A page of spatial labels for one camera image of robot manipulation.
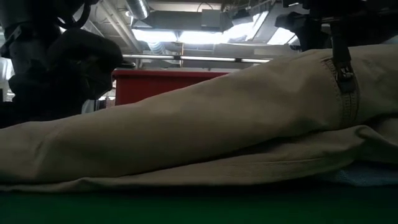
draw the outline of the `fluorescent light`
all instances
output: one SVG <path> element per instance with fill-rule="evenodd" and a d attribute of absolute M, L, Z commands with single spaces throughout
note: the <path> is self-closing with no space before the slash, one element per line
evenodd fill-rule
<path fill-rule="evenodd" d="M 173 60 L 171 55 L 123 55 L 124 58 L 141 58 L 141 59 L 169 59 Z"/>
<path fill-rule="evenodd" d="M 228 40 L 220 32 L 184 31 L 178 41 L 185 44 L 219 44 Z"/>
<path fill-rule="evenodd" d="M 3 64 L 3 74 L 6 74 L 6 80 L 9 80 L 12 77 L 12 73 L 14 67 L 12 66 L 11 59 L 5 58 L 6 62 Z"/>
<path fill-rule="evenodd" d="M 181 56 L 182 60 L 206 60 L 214 62 L 234 62 L 235 58 L 219 58 L 219 57 L 194 57 L 194 56 Z"/>
<path fill-rule="evenodd" d="M 133 29 L 132 33 L 136 36 L 137 40 L 141 40 L 141 41 L 145 41 L 145 42 L 175 42 L 175 41 L 177 41 L 177 36 L 172 31 Z"/>
<path fill-rule="evenodd" d="M 291 38 L 290 41 L 288 41 L 288 44 L 293 44 L 293 42 L 295 42 L 298 39 L 298 37 L 295 35 L 293 38 Z"/>
<path fill-rule="evenodd" d="M 224 31 L 223 36 L 225 39 L 237 39 L 243 37 L 250 33 L 253 28 L 253 22 L 247 22 L 244 24 L 238 24 L 236 26 L 232 26 L 229 30 Z"/>
<path fill-rule="evenodd" d="M 242 62 L 246 63 L 267 63 L 269 60 L 267 59 L 242 59 Z"/>
<path fill-rule="evenodd" d="M 254 38 L 255 34 L 257 34 L 258 30 L 260 29 L 261 25 L 264 23 L 267 16 L 268 16 L 268 11 L 253 16 L 253 21 L 255 22 L 253 25 L 253 29 L 251 29 L 251 31 L 248 33 L 248 36 L 246 37 L 246 41 Z"/>
<path fill-rule="evenodd" d="M 268 41 L 268 44 L 271 45 L 284 45 L 286 44 L 295 34 L 292 33 L 291 31 L 284 29 L 284 28 L 278 28 L 275 32 L 275 34 L 271 37 L 271 39 Z"/>

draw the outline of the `red box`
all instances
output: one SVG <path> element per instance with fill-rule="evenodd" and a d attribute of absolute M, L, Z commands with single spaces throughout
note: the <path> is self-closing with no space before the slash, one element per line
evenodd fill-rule
<path fill-rule="evenodd" d="M 145 98 L 184 88 L 225 72 L 176 72 L 149 70 L 116 70 L 116 105 L 135 103 Z"/>

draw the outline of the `black machine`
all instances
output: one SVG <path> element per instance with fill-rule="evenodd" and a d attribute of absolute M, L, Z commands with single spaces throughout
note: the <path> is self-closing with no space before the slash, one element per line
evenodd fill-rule
<path fill-rule="evenodd" d="M 111 72 L 122 63 L 112 41 L 80 28 L 98 0 L 0 0 L 0 23 L 16 75 L 9 80 L 16 94 L 0 105 L 0 128 L 26 121 L 48 121 L 81 112 L 88 99 L 109 91 Z M 333 48 L 342 91 L 351 91 L 353 70 L 348 46 L 379 44 L 398 31 L 396 0 L 283 0 L 302 3 L 310 13 L 292 12 L 276 26 L 296 33 L 302 50 Z M 74 13 L 83 6 L 79 20 Z M 324 32 L 323 24 L 329 31 Z M 61 34 L 59 27 L 67 31 Z"/>
<path fill-rule="evenodd" d="M 81 113 L 86 100 L 112 89 L 111 72 L 121 64 L 120 48 L 80 28 L 98 0 L 0 0 L 0 22 L 15 75 L 13 102 L 0 105 L 0 128 Z M 74 13 L 83 6 L 79 20 Z M 67 31 L 63 34 L 60 28 Z"/>

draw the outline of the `green surface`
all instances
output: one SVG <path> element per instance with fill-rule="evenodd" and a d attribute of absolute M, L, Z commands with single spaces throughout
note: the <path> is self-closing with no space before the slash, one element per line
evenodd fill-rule
<path fill-rule="evenodd" d="M 397 190 L 259 186 L 3 193 L 0 223 L 398 223 Z"/>

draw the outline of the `fabric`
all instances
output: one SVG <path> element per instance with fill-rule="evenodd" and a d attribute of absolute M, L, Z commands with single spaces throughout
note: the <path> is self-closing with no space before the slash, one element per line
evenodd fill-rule
<path fill-rule="evenodd" d="M 356 187 L 398 185 L 398 167 L 351 164 L 338 171 L 317 175 L 315 178 L 333 183 L 349 184 Z"/>
<path fill-rule="evenodd" d="M 135 104 L 2 129 L 0 190 L 248 185 L 355 160 L 397 164 L 398 46 L 350 52 L 352 93 L 338 88 L 331 50 L 311 50 Z"/>

